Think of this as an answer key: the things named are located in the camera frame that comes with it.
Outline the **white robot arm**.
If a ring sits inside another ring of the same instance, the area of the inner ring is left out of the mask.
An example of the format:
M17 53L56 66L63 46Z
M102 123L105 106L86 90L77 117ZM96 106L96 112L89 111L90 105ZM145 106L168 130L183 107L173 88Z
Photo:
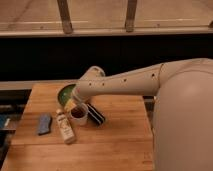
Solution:
M213 59L164 62L112 76L92 66L71 99L80 104L107 94L156 98L154 171L213 171Z

